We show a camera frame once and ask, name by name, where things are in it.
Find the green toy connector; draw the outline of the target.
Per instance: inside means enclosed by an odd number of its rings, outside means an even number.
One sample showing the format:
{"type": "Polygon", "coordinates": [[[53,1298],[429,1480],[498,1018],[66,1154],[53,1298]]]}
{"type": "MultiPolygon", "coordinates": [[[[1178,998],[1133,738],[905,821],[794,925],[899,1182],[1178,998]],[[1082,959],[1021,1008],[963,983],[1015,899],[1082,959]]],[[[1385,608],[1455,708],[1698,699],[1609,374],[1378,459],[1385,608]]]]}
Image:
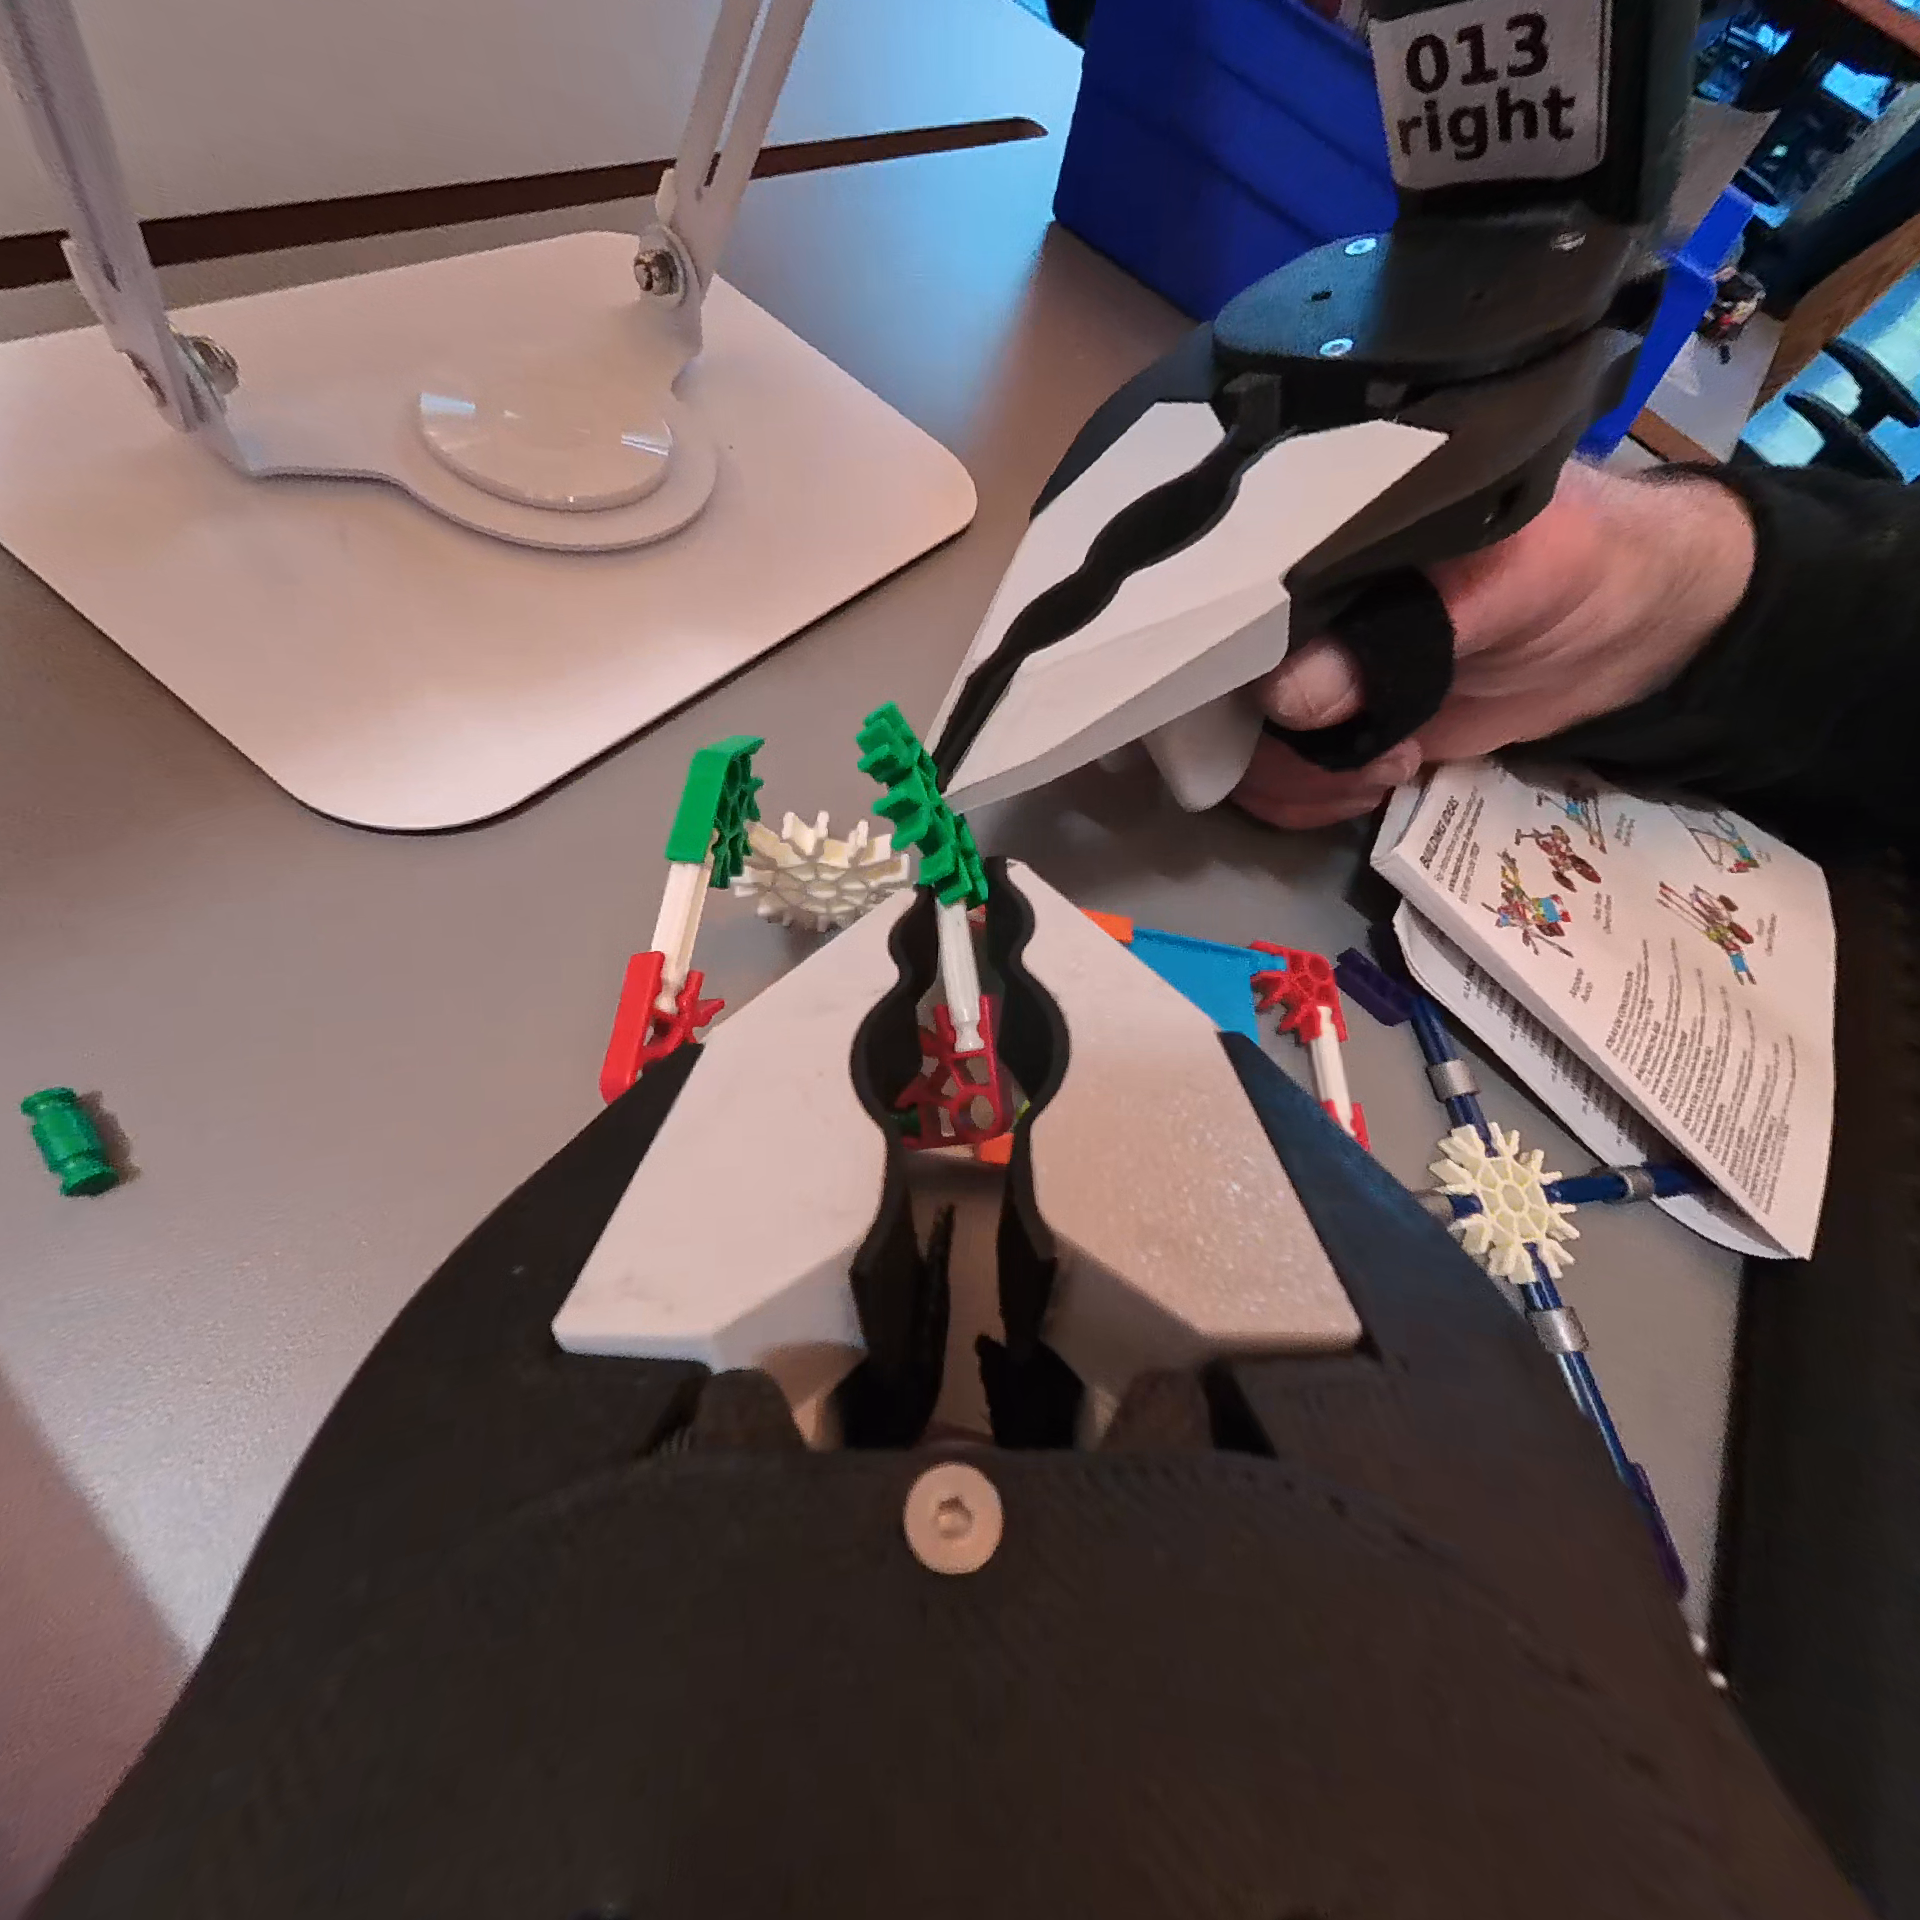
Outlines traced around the green toy connector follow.
{"type": "Polygon", "coordinates": [[[948,805],[938,765],[900,708],[868,711],[856,742],[858,768],[881,787],[877,815],[893,828],[899,846],[920,854],[920,887],[940,904],[985,904],[989,882],[972,828],[948,805]]]}
{"type": "Polygon", "coordinates": [[[663,856],[701,869],[711,890],[730,890],[753,850],[753,828],[761,821],[761,780],[754,774],[761,744],[761,736],[733,734],[688,762],[663,856]]]}

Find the blue rod cross toy assembly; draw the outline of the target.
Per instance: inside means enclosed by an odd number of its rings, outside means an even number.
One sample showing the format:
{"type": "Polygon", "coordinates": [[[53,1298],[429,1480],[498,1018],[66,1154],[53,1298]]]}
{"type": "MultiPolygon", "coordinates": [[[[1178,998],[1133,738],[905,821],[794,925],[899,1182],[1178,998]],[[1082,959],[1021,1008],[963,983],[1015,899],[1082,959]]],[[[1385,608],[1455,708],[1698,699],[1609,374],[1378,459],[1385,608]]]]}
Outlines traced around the blue rod cross toy assembly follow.
{"type": "Polygon", "coordinates": [[[1575,1408],[1637,1507],[1674,1598],[1690,1594],[1690,1575],[1643,1467],[1629,1458],[1601,1392],[1588,1339],[1559,1278],[1578,1237],[1584,1204],[1641,1204],[1703,1194],[1703,1176],[1685,1163],[1605,1166],[1583,1174],[1552,1172],[1545,1154],[1517,1132],[1490,1119],[1479,1080],[1455,1045],[1437,1004],[1403,968],[1380,966],[1362,948],[1333,963],[1338,988],[1380,1024],[1403,1024],[1416,1037],[1429,1085],[1450,1118],[1431,1163],[1421,1202],[1481,1271],[1508,1286],[1538,1343],[1547,1350],[1575,1408]]]}

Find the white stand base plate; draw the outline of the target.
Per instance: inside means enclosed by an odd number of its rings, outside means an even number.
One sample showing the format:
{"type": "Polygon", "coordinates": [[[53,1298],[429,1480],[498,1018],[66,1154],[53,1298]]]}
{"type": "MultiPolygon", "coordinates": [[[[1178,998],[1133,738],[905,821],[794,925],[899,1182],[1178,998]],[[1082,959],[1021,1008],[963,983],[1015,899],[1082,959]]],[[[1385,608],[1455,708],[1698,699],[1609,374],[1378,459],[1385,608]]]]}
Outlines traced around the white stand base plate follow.
{"type": "Polygon", "coordinates": [[[251,480],[99,327],[5,343],[5,548],[301,805],[515,810],[960,535],[967,469],[719,279],[682,392],[719,474],[671,539],[562,555],[365,482],[251,480]]]}

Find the colour printed instruction booklet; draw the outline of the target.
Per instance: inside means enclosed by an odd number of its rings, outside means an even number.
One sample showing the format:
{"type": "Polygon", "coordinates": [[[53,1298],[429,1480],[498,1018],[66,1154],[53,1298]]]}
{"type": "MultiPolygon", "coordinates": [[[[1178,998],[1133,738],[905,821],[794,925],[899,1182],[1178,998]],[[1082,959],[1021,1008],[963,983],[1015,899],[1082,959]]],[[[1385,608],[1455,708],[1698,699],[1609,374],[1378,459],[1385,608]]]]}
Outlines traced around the colour printed instruction booklet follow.
{"type": "Polygon", "coordinates": [[[1839,951],[1811,856],[1716,802],[1479,759],[1397,788],[1372,864],[1683,1151],[1677,1221],[1812,1254],[1839,951]]]}

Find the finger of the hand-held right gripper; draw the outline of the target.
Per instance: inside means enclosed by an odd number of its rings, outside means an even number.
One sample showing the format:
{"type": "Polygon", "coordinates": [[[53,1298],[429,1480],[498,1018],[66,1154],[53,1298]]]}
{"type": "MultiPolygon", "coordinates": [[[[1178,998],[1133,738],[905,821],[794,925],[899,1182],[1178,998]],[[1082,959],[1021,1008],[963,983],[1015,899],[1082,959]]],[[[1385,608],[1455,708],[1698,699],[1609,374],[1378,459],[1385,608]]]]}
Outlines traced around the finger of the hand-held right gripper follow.
{"type": "Polygon", "coordinates": [[[1120,659],[1100,656],[1123,701],[1043,759],[936,759],[948,805],[1013,799],[1132,747],[1184,810],[1224,802],[1259,738],[1250,686],[1290,648],[1287,573],[1448,440],[1413,422],[1346,422],[1259,450],[1208,531],[1152,560],[1157,619],[1120,630],[1120,659]]]}
{"type": "Polygon", "coordinates": [[[929,730],[936,759],[1043,759],[1123,701],[1108,691],[1128,623],[1147,623],[1152,560],[1088,567],[1112,524],[1227,439],[1204,399],[1159,399],[1025,527],[929,730]]]}

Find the white instruction leaflet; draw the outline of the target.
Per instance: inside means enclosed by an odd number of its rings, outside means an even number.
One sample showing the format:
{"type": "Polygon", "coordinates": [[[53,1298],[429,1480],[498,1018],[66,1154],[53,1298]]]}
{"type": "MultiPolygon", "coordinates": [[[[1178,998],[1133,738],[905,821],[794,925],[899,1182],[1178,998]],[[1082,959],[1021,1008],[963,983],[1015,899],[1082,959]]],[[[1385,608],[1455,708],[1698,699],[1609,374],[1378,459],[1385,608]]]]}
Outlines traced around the white instruction leaflet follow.
{"type": "Polygon", "coordinates": [[[1549,1027],[1474,964],[1410,902],[1394,915],[1410,976],[1441,1011],[1474,1036],[1500,1066],[1605,1166],[1680,1166],[1683,1151],[1599,1079],[1549,1027]]]}

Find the black office chair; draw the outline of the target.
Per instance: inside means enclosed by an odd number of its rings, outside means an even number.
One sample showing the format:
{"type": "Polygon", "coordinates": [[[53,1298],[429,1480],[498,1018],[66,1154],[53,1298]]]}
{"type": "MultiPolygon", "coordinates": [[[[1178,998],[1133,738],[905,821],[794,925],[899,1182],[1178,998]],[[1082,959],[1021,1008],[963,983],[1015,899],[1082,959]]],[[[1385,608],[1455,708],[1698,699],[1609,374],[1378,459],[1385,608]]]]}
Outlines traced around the black office chair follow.
{"type": "Polygon", "coordinates": [[[1873,350],[1826,340],[1743,434],[1735,469],[1844,474],[1916,487],[1917,398],[1873,350]]]}

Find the colourful toy construction frame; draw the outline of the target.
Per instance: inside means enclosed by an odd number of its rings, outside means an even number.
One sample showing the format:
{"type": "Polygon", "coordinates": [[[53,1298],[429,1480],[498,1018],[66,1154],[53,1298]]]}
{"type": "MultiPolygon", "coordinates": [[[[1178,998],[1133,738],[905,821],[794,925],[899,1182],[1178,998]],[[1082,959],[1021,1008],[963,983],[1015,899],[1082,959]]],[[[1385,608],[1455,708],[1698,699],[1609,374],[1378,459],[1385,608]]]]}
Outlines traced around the colourful toy construction frame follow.
{"type": "MultiPolygon", "coordinates": [[[[833,936],[911,890],[916,856],[887,830],[863,819],[833,830],[829,811],[803,819],[786,811],[777,826],[761,815],[753,850],[730,890],[707,884],[707,871],[665,862],[665,884],[653,939],[636,951],[623,973],[596,1090],[603,1102],[624,1098],[640,1077],[707,1036],[725,1004],[705,988],[693,963],[711,896],[730,893],[754,904],[761,922],[833,936]]],[[[1333,963],[1316,951],[1280,943],[1218,943],[1138,922],[1095,912],[1101,928],[1151,973],[1186,996],[1220,1032],[1261,1042],[1261,1019],[1293,1037],[1309,1069],[1313,1094],[1349,1139],[1370,1148],[1362,1104],[1346,1074],[1346,1011],[1333,963]]],[[[892,1124],[911,1149],[936,1149],[977,1163],[1003,1166],[1027,1102],[1018,1080],[993,1054],[1002,1032],[1002,1004],[989,971],[979,971],[977,1022],[960,1027],[940,989],[920,1006],[920,1066],[893,1094],[892,1124]]]]}

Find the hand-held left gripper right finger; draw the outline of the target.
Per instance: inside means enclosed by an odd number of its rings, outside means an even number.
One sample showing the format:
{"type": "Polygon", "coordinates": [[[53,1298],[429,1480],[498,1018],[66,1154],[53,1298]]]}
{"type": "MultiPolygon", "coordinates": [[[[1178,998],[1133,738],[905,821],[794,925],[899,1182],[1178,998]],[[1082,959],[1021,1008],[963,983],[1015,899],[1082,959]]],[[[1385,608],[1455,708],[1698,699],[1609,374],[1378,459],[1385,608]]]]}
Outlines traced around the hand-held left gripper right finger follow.
{"type": "Polygon", "coordinates": [[[989,864],[996,1061],[1025,1099],[977,1339],[993,1438],[1069,1448],[1141,1375],[1352,1352],[1361,1319],[1249,1079],[1277,1074],[1020,860],[989,864]]]}

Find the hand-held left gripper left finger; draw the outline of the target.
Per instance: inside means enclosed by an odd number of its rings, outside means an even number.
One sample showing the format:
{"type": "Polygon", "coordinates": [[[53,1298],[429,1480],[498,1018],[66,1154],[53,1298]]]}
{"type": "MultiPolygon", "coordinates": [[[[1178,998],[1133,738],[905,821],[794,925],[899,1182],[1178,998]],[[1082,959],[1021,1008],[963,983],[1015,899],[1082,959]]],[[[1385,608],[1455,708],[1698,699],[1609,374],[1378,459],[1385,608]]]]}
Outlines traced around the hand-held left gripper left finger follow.
{"type": "Polygon", "coordinates": [[[887,1118],[936,968],[936,902],[897,896],[637,1080],[656,1128],[552,1323],[564,1352],[756,1370],[810,1440],[827,1408],[850,1446],[923,1438],[952,1228],[922,1247],[887,1118]]]}

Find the green toy spool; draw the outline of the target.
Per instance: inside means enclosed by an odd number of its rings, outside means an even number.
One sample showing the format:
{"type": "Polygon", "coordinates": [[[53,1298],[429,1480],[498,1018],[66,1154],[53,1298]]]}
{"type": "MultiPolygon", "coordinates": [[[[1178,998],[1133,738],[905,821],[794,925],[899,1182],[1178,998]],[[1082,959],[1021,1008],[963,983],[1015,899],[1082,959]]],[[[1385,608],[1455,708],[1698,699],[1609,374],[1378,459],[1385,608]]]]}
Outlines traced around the green toy spool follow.
{"type": "Polygon", "coordinates": [[[32,1128],[39,1160],[65,1198],[95,1198],[122,1183],[122,1167],[79,1090],[41,1088],[25,1094],[18,1109],[32,1128]]]}

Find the clear round disc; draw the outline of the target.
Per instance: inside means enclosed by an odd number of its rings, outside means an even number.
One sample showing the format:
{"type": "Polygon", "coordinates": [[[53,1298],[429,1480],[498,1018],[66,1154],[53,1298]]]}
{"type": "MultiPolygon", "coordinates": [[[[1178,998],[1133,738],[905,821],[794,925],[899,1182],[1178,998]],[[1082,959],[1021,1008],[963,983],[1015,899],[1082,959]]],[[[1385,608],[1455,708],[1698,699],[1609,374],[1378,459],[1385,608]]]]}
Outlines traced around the clear round disc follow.
{"type": "Polygon", "coordinates": [[[456,478],[544,511],[634,507],[665,485],[682,450],[661,410],[567,383],[421,391],[416,431],[456,478]]]}

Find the person's right forearm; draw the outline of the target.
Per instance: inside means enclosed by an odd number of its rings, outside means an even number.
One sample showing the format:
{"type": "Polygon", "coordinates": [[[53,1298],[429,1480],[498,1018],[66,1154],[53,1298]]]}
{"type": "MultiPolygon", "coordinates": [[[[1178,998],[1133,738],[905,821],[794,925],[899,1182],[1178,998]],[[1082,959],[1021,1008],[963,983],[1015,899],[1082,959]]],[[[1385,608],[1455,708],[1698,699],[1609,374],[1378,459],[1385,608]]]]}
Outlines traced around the person's right forearm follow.
{"type": "Polygon", "coordinates": [[[1761,467],[1666,467],[1650,487],[1743,506],[1744,595],[1666,686],[1532,750],[1732,802],[1802,848],[1916,856],[1916,490],[1761,467]]]}

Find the person's right hand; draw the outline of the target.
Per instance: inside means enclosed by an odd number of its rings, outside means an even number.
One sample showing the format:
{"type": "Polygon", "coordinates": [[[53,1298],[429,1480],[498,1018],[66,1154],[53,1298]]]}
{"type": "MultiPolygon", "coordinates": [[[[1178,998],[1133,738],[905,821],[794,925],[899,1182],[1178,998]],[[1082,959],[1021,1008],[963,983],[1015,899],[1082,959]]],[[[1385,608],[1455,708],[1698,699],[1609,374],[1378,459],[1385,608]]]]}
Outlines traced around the person's right hand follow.
{"type": "Polygon", "coordinates": [[[1429,570],[1456,661],[1435,718],[1349,773],[1266,736],[1232,805],[1284,830],[1338,826],[1431,763],[1498,755],[1633,706],[1715,638],[1755,563],[1755,522],[1709,475],[1573,463],[1529,525],[1429,570]]]}

